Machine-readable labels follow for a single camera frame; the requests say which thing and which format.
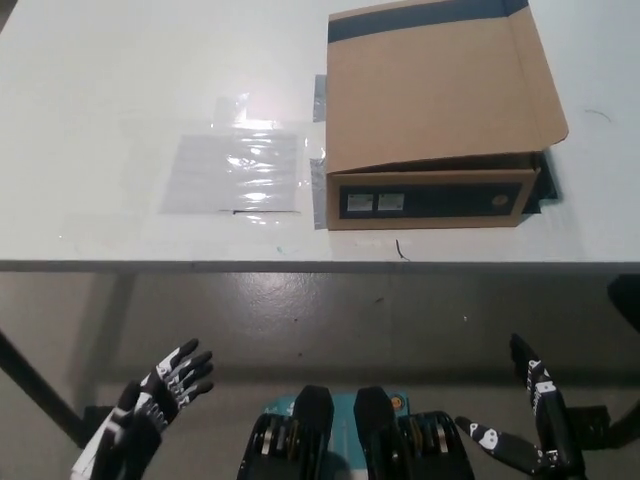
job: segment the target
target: table leg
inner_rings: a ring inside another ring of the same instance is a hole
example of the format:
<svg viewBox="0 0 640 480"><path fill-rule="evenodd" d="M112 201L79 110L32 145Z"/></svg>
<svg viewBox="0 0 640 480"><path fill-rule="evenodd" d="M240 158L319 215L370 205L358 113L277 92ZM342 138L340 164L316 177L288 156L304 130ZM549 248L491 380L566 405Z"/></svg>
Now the table leg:
<svg viewBox="0 0 640 480"><path fill-rule="evenodd" d="M607 290L611 303L640 333L640 275L620 275Z"/></svg>
<svg viewBox="0 0 640 480"><path fill-rule="evenodd" d="M0 368L78 447L84 448L93 432L2 332Z"/></svg>

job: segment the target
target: sticker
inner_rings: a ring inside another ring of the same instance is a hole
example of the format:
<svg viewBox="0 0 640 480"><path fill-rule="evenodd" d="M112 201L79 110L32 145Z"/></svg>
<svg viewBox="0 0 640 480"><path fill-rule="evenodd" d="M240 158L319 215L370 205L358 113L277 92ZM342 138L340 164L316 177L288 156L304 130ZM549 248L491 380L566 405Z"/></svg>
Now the sticker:
<svg viewBox="0 0 640 480"><path fill-rule="evenodd" d="M393 405L393 409L396 412L402 410L404 408L404 399L400 395L394 395L391 397L391 405Z"/></svg>
<svg viewBox="0 0 640 480"><path fill-rule="evenodd" d="M347 198L347 212L373 211L373 195L349 195Z"/></svg>
<svg viewBox="0 0 640 480"><path fill-rule="evenodd" d="M404 209L404 193L381 193L378 210L400 211Z"/></svg>

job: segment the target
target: cardboard box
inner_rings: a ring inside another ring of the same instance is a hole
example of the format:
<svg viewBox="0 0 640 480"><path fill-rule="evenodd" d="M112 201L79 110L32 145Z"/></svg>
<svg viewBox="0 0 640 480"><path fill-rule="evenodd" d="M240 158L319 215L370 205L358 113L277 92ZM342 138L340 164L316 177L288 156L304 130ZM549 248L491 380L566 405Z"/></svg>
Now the cardboard box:
<svg viewBox="0 0 640 480"><path fill-rule="evenodd" d="M526 0L332 15L331 230L515 226L568 127Z"/></svg>

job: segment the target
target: black strip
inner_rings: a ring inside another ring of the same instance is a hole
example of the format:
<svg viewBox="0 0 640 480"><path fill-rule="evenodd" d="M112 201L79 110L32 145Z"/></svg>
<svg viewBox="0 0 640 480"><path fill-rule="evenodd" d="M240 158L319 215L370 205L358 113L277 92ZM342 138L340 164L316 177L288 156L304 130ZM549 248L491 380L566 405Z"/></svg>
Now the black strip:
<svg viewBox="0 0 640 480"><path fill-rule="evenodd" d="M528 0L448 0L363 13L329 22L329 43L440 23L508 17Z"/></svg>
<svg viewBox="0 0 640 480"><path fill-rule="evenodd" d="M540 173L536 178L531 196L522 211L525 214L542 213L541 200L558 200L560 198L556 181L549 166L549 158L544 153L537 154L537 157Z"/></svg>
<svg viewBox="0 0 640 480"><path fill-rule="evenodd" d="M25 357L0 332L0 369L53 420L79 448L91 438L82 419L56 393Z"/></svg>
<svg viewBox="0 0 640 480"><path fill-rule="evenodd" d="M340 218L444 218L510 215L521 183L451 185L346 185L340 187ZM379 210L381 194L403 194L402 210ZM373 208L349 211L349 195L373 195ZM495 203L497 197L504 201Z"/></svg>

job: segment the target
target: white table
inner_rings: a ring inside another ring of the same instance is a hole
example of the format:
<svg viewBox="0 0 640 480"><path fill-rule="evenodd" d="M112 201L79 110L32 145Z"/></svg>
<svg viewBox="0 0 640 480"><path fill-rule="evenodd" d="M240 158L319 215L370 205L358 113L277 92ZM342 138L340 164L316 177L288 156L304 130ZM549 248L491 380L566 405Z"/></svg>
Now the white table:
<svg viewBox="0 0 640 480"><path fill-rule="evenodd" d="M570 126L562 199L515 229L327 232L299 213L169 215L182 135L221 98L311 123L331 12L377 0L20 0L0 35L0 269L423 270L640 265L640 4L532 0ZM396 240L402 253L398 255Z"/></svg>

